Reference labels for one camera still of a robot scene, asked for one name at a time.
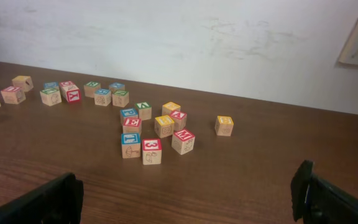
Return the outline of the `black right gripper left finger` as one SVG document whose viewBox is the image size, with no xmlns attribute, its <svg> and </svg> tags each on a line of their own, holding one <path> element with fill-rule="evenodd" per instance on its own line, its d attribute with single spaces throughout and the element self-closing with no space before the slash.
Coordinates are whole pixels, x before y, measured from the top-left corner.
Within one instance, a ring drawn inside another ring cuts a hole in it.
<svg viewBox="0 0 358 224">
<path fill-rule="evenodd" d="M 84 185 L 66 173 L 0 207 L 0 223 L 81 222 Z"/>
</svg>

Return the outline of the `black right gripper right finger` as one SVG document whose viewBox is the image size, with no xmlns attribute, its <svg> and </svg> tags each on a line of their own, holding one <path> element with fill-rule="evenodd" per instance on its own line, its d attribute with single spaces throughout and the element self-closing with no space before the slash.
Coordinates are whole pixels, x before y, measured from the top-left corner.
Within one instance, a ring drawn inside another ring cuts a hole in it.
<svg viewBox="0 0 358 224">
<path fill-rule="evenodd" d="M 358 223 L 358 199 L 313 173 L 305 160 L 291 180 L 294 221 L 307 223 Z"/>
</svg>

